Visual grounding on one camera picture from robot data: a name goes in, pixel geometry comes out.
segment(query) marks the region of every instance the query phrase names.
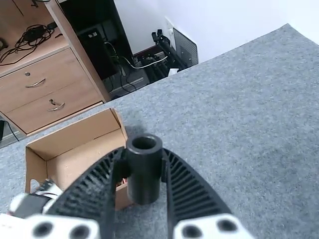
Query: cable bundle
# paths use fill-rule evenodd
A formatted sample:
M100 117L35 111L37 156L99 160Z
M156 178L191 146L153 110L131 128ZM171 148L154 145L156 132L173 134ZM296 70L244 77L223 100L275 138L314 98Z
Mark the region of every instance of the cable bundle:
M29 26L26 31L22 34L20 39L16 42L13 48L6 51L1 57L0 57L0 66L7 66L7 65L13 65L23 58L27 57L31 53L33 53L39 45L41 45L43 42L50 39L52 33L54 32L54 29L48 29L45 25L32 25ZM18 53L20 51L30 51L26 55L22 56L20 59L10 62L7 64L1 64L6 57L8 57L11 54Z

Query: wall socket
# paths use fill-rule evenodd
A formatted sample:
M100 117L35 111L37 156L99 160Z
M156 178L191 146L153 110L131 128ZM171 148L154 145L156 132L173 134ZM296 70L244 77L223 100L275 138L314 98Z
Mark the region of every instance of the wall socket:
M167 37L171 42L172 48L176 50L175 38L174 38L174 25L167 16L165 17L165 24L166 24L166 32L168 34Z

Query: wooden drawer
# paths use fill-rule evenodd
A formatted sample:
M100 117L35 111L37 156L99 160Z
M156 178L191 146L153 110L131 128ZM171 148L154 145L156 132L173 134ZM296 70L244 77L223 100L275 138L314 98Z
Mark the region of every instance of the wooden drawer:
M28 134L99 101L92 83L82 80L15 109L6 116Z
M1 77L0 111L10 112L84 79L89 81L72 50L66 49Z

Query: white wall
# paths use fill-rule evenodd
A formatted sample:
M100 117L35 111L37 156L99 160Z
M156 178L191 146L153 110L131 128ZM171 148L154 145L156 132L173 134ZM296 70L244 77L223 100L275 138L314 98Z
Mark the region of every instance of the white wall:
M318 0L280 0L278 9L294 29L319 44Z
M164 15L171 20L174 27L197 44L200 62L267 34L286 23L271 0L161 2Z
M163 27L157 0L114 0L133 54L154 46L152 32Z
M199 62L289 23L319 44L318 0L115 0L133 53L154 46L165 17L197 44Z

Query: screw hole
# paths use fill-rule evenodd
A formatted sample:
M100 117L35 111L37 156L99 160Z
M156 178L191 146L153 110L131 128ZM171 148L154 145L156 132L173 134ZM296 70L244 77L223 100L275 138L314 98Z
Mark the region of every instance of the screw hole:
M185 238L199 238L202 236L201 230L196 226L186 226L182 230Z
M237 230L236 224L230 220L221 220L217 223L218 228L224 232L233 232Z
M70 239L85 239L89 236L89 228L87 226L77 226L70 234Z
M36 238L42 238L49 235L52 231L53 225L52 223L45 222L37 225L33 230L33 235Z

